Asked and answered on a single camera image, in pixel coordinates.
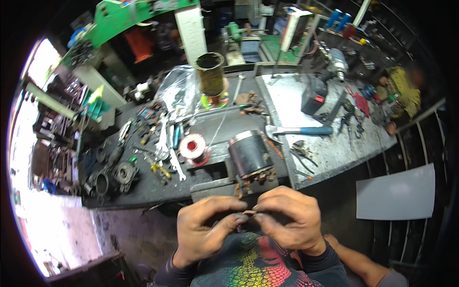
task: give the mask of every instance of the hand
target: hand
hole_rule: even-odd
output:
[[[381,77],[381,78],[379,78],[379,83],[380,83],[381,86],[383,86],[383,87],[387,86],[387,81],[388,81],[387,77]]]
[[[338,239],[331,234],[325,234],[324,238],[328,242],[328,244],[330,244],[330,246],[335,250],[336,250],[336,247],[340,245],[340,243],[338,242]]]
[[[320,233],[320,210],[317,199],[285,186],[276,187],[258,198],[253,207],[260,212],[254,219],[262,231],[287,249],[300,249],[307,255],[321,255],[326,244]],[[294,222],[281,225],[263,212],[277,211],[292,218]]]
[[[397,125],[394,122],[390,122],[386,126],[386,131],[389,135],[394,135],[396,129],[397,129]]]
[[[183,268],[217,254],[228,234],[249,218],[245,214],[234,213],[224,217],[212,228],[204,226],[204,223],[218,212],[246,209],[246,202],[231,196],[211,196],[182,208],[177,217],[179,247],[172,258],[172,264]]]

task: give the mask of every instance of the red solder spool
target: red solder spool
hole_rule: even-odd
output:
[[[199,134],[187,135],[179,146],[180,154],[194,167],[205,165],[209,160],[210,152],[204,138]]]

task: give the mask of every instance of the workbench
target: workbench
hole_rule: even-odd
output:
[[[286,70],[281,67],[279,71],[285,72]],[[267,108],[266,112],[270,114],[271,122],[274,125],[284,127],[322,126],[321,123],[300,111],[301,95],[308,83],[307,76],[305,74],[300,75],[301,79],[297,81],[295,75],[292,74],[293,69],[288,71],[290,73],[280,74],[278,78],[273,80],[270,74],[256,76],[255,73],[257,71],[242,72],[246,79],[241,85],[240,93],[248,93],[253,90],[259,97],[263,98],[263,104]],[[262,73],[269,73],[269,70],[266,69]],[[238,74],[239,72],[232,72],[225,75],[229,80],[228,93],[230,98],[234,95]],[[345,82],[338,84],[332,81],[329,84],[329,94],[325,104],[317,113],[330,112],[346,85],[354,92],[357,91],[356,83]],[[129,118],[135,118],[138,109],[139,107],[131,103],[122,107],[122,113],[116,118],[117,125],[122,126]],[[235,184],[229,182],[226,178],[229,172],[226,171],[224,165],[224,161],[230,157],[227,146],[228,140],[246,130],[259,129],[264,131],[266,119],[265,116],[259,114],[247,115],[241,113],[238,107],[227,105],[221,109],[198,113],[196,115],[196,123],[190,127],[190,134],[202,135],[206,143],[209,144],[225,113],[226,118],[212,146],[209,148],[209,162],[199,169],[187,169],[187,164],[181,165],[187,177],[185,181],[180,182],[178,174],[172,174],[171,182],[163,186],[157,182],[156,177],[150,170],[150,166],[144,160],[143,154],[137,153],[138,159],[135,165],[139,168],[140,181],[131,186],[129,193],[121,194],[108,201],[83,196],[83,205],[88,208],[115,209],[149,207],[160,203],[191,198],[195,201],[209,195],[209,192],[207,194],[199,194],[200,190],[216,190],[215,187],[218,187],[217,189],[220,189],[221,192],[210,192],[210,194],[234,194]],[[331,125],[334,129],[334,134],[331,136],[321,138],[306,135],[280,135],[278,139],[284,143],[281,151],[285,156],[285,160],[282,160],[270,146],[266,145],[274,162],[276,175],[275,182],[269,184],[273,186],[289,185],[290,182],[292,188],[301,189],[351,169],[390,148],[397,142],[396,138],[389,136],[383,127],[375,126],[371,119],[367,118],[363,123],[365,132],[362,138],[357,140],[354,137],[354,151],[350,151],[346,127],[341,134],[336,134],[343,114],[344,111],[341,109]],[[357,122],[354,118],[352,123],[355,131]],[[297,140],[306,141],[310,156],[319,165],[319,167],[315,167],[307,160],[304,160],[305,164],[315,172],[315,174],[312,174],[312,179],[297,175],[294,172],[295,169],[298,169],[304,173],[309,173],[289,152],[289,147]],[[118,133],[108,137],[104,152],[110,153],[117,141]],[[126,144],[126,149],[120,162],[127,161],[135,155],[134,148],[131,145],[139,145],[139,141],[138,135],[133,134]],[[94,165],[94,170],[101,168],[102,166],[98,163]]]
[[[269,113],[272,115],[274,125],[286,128],[322,126],[322,123],[300,111],[301,97],[311,76],[313,77],[314,75],[283,73],[278,74],[275,78],[272,78],[270,74],[256,77],[256,82],[266,101]],[[339,83],[335,80],[330,80],[327,84],[328,95],[325,99],[325,104],[315,114],[330,113],[346,86],[350,87],[353,93],[362,94],[359,88],[363,87],[363,83],[347,80],[344,83]],[[351,95],[347,94],[346,97],[355,105],[355,100]],[[373,105],[370,101],[367,102],[371,112]],[[344,108],[340,108],[331,124],[333,134],[330,136],[279,136],[280,141],[283,143],[282,151],[285,154],[285,163],[287,164],[292,188],[301,189],[326,180],[358,166],[397,143],[394,135],[389,136],[384,127],[376,126],[370,118],[365,118],[363,121],[364,132],[361,138],[357,139],[355,130],[358,122],[355,117],[352,117],[353,151],[351,151],[347,126],[345,125],[342,132],[338,134],[340,121],[345,113]],[[298,159],[294,158],[289,152],[289,148],[298,140],[305,141],[305,147],[310,151],[309,156],[318,164],[318,167],[315,167],[308,160],[303,159],[303,162],[314,171],[314,174],[310,174],[298,162]],[[310,174],[312,179],[296,174],[294,172],[295,169]]]

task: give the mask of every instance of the hammer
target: hammer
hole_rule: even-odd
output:
[[[296,134],[296,135],[331,135],[333,134],[332,127],[307,127],[307,128],[283,128],[274,125],[265,126],[266,135],[271,140],[282,144],[274,138],[275,135]]]

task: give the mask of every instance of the plastic bag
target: plastic bag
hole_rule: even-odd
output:
[[[164,78],[156,92],[156,101],[166,104],[169,112],[179,115],[195,114],[200,98],[195,69],[189,65],[175,66]]]

